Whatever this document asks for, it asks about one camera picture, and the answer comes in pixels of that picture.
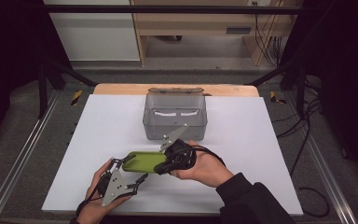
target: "white panel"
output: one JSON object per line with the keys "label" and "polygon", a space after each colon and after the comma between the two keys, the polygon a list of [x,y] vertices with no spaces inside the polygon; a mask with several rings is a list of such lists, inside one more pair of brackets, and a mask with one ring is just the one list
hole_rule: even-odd
{"label": "white panel", "polygon": [[[129,5],[128,0],[45,0],[46,5]],[[71,61],[139,61],[132,15],[50,13]]]}
{"label": "white panel", "polygon": [[[283,161],[263,98],[207,97],[208,125],[200,144],[219,155],[233,172],[262,182],[289,214],[302,210]],[[157,151],[142,123],[145,96],[91,95],[42,210],[75,211],[93,173],[112,156]],[[141,174],[125,173],[129,182]],[[215,189],[170,175],[149,175],[138,195],[114,213],[216,215],[223,202]]]}

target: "hand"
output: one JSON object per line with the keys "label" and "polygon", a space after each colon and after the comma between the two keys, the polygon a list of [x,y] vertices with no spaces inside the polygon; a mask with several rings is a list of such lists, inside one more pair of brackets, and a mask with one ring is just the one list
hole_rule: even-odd
{"label": "hand", "polygon": [[[109,164],[112,160],[109,160],[105,163],[97,172],[95,172],[94,177],[92,178],[91,185],[87,189],[86,199],[91,195],[92,191],[97,186],[101,175],[109,167]],[[126,202],[131,196],[117,198],[113,200],[110,204],[105,207],[102,207],[103,199],[100,198],[100,192],[98,190],[92,195],[91,199],[97,199],[87,203],[81,210],[77,222],[80,224],[98,224],[104,216],[106,216],[110,211],[120,206],[122,203]]]}
{"label": "hand", "polygon": [[[191,146],[198,146],[194,141],[189,141],[188,144]],[[196,164],[194,164],[191,169],[174,170],[171,171],[171,175],[176,176],[179,179],[197,180],[212,188],[219,187],[234,176],[234,174],[232,174],[228,168],[213,155],[201,151],[197,151],[196,153]]]}

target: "black horizontal bar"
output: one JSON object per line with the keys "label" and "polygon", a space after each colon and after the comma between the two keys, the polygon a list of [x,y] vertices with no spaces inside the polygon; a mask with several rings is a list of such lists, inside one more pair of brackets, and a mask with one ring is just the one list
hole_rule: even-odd
{"label": "black horizontal bar", "polygon": [[26,5],[50,13],[181,13],[181,14],[265,14],[299,15],[323,12],[307,7],[222,7],[222,6],[104,6],[104,5]]}

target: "transparent plastic bin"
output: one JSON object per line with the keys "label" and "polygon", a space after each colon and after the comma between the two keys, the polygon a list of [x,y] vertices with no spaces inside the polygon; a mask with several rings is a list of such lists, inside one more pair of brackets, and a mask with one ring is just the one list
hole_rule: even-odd
{"label": "transparent plastic bin", "polygon": [[205,96],[202,92],[149,92],[146,95],[144,126],[149,140],[161,140],[187,124],[180,137],[202,140],[208,123]]}

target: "black jacket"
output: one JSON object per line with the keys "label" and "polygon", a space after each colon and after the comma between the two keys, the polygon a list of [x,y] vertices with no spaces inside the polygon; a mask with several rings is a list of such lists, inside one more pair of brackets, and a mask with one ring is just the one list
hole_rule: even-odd
{"label": "black jacket", "polygon": [[222,224],[295,223],[266,186],[252,185],[242,173],[231,177],[216,191],[225,203],[220,208]]}

